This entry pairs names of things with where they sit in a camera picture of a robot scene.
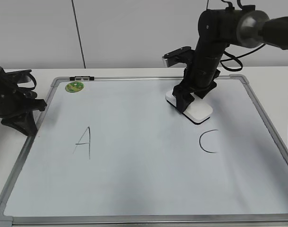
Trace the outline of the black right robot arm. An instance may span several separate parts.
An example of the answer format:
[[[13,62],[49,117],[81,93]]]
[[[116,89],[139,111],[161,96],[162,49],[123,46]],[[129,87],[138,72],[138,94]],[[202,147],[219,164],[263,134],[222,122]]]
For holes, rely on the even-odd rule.
[[[288,17],[269,19],[254,5],[225,9],[207,9],[198,20],[199,39],[196,48],[176,49],[163,56],[167,67],[186,64],[182,81],[173,88],[176,108],[183,113],[194,101],[204,98],[217,84],[217,69],[223,55],[238,59],[225,50],[230,45],[255,48],[261,44],[288,50]]]

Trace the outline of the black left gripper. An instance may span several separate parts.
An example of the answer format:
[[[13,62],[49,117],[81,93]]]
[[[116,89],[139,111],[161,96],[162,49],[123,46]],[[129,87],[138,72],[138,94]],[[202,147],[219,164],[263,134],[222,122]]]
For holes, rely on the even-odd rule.
[[[47,103],[37,99],[37,93],[18,84],[28,82],[28,70],[5,72],[0,66],[0,118],[1,124],[26,136],[34,136],[38,129],[32,111],[43,112]]]

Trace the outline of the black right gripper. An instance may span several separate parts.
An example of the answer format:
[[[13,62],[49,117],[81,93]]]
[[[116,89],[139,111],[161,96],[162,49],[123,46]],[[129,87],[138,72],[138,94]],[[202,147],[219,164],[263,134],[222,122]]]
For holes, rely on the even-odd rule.
[[[195,55],[191,64],[187,67],[183,84],[174,86],[172,95],[176,99],[176,109],[183,113],[194,101],[191,95],[194,92],[201,99],[216,88],[214,80],[217,67],[228,47],[227,42],[199,41],[195,48]]]

